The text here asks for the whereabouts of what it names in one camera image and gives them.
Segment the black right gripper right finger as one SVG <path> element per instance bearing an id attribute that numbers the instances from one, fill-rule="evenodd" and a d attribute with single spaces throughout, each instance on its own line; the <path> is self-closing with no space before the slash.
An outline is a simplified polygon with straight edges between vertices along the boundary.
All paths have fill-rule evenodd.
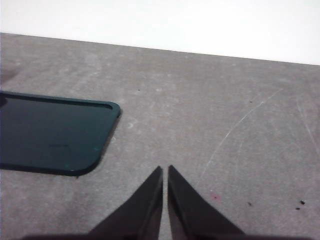
<path id="1" fill-rule="evenodd" d="M 173 166 L 168 167 L 167 198 L 174 237 L 186 240 L 240 240 L 246 234 L 206 202 Z"/>

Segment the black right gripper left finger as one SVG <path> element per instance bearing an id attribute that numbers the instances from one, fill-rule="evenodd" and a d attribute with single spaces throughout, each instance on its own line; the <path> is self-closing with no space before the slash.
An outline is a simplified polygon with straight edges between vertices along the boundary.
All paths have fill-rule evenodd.
<path id="1" fill-rule="evenodd" d="M 163 169 L 156 167 L 132 196 L 90 232 L 99 240 L 157 240 L 163 210 Z"/>

